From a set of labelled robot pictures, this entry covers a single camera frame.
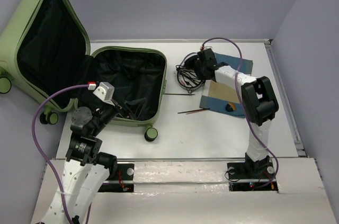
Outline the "black and white headset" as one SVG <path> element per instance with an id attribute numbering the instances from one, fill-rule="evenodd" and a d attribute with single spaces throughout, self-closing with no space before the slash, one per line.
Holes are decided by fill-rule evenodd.
<path id="1" fill-rule="evenodd" d="M 202 88 L 206 82 L 205 80 L 198 79 L 194 71 L 193 66 L 196 60 L 198 60 L 198 54 L 192 52 L 186 55 L 180 64 L 175 66 L 177 83 L 189 95 Z"/>

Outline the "green hard-shell suitcase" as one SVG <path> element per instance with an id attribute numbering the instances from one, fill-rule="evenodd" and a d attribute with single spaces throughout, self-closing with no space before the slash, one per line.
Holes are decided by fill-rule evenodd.
<path id="1" fill-rule="evenodd" d="M 105 46 L 92 51 L 69 0 L 21 0 L 1 34 L 1 92 L 15 85 L 43 104 L 42 124 L 56 124 L 60 112 L 101 106 L 92 93 L 72 86 L 108 82 L 118 103 L 140 99 L 137 120 L 118 115 L 113 123 L 144 127 L 145 139 L 154 141 L 166 70 L 167 59 L 158 50 Z"/>

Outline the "red chopstick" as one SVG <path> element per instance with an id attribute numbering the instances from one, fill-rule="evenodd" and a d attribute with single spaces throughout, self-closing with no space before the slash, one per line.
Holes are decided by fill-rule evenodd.
<path id="1" fill-rule="evenodd" d="M 190 111 L 188 113 L 186 113 L 187 115 L 188 114 L 195 114 L 195 113 L 199 113 L 199 112 L 203 112 L 203 111 L 207 111 L 206 109 L 200 109 L 200 110 L 194 110 L 194 111 Z"/>

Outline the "blue and tan cloth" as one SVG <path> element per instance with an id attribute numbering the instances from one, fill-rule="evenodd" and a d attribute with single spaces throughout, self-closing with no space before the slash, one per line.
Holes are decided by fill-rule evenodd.
<path id="1" fill-rule="evenodd" d="M 217 63 L 225 62 L 233 69 L 236 69 L 239 65 L 240 58 L 223 55 L 215 52 L 215 58 Z M 253 68 L 253 61 L 243 59 L 240 67 L 240 72 L 251 75 Z M 236 107 L 234 112 L 227 112 L 225 107 L 228 103 L 233 103 Z M 200 99 L 200 108 L 209 108 L 209 111 L 214 111 L 222 114 L 231 115 L 233 117 L 245 118 L 244 111 L 239 103 L 236 90 L 233 87 L 216 83 L 212 80 L 205 82 L 202 89 L 202 95 Z"/>

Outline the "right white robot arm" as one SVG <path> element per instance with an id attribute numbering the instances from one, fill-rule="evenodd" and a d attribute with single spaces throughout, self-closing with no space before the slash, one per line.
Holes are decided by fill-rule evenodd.
<path id="1" fill-rule="evenodd" d="M 269 78 L 255 78 L 225 62 L 218 63 L 211 49 L 201 48 L 197 55 L 194 70 L 198 78 L 234 88 L 250 129 L 245 160 L 228 163 L 227 179 L 231 182 L 261 179 L 269 171 L 273 173 L 268 178 L 275 179 L 279 164 L 270 161 L 276 155 L 269 150 L 268 139 L 279 104 Z"/>

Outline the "black and orange small object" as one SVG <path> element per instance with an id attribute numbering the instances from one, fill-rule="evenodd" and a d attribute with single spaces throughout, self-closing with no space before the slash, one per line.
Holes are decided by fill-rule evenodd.
<path id="1" fill-rule="evenodd" d="M 234 112 L 236 110 L 236 107 L 233 103 L 228 103 L 225 107 L 227 112 Z"/>

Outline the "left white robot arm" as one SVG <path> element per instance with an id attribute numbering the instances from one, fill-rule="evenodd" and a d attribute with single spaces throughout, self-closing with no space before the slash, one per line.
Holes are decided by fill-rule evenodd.
<path id="1" fill-rule="evenodd" d="M 117 115 L 136 119 L 127 101 L 102 103 L 91 110 L 78 107 L 72 113 L 72 131 L 64 170 L 58 188 L 41 223 L 83 223 L 88 219 L 92 201 L 106 179 L 117 174 L 117 158 L 100 151 L 97 135 Z"/>

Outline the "black chopstick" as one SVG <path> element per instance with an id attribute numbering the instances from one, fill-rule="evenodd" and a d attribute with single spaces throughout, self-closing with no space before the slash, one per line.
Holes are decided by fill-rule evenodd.
<path id="1" fill-rule="evenodd" d="M 196 110 L 189 110 L 189 111 L 182 111 L 182 112 L 178 112 L 177 114 L 191 114 L 191 113 L 197 113 L 197 112 L 203 112 L 203 111 L 207 111 L 210 110 L 209 108 L 201 108 L 201 109 L 196 109 Z"/>

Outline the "black thin stick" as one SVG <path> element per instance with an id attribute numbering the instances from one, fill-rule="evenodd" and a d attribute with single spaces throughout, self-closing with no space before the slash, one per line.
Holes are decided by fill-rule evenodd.
<path id="1" fill-rule="evenodd" d="M 190 93 L 165 93 L 165 95 L 174 95 L 174 96 L 194 96 L 195 94 L 190 94 Z"/>

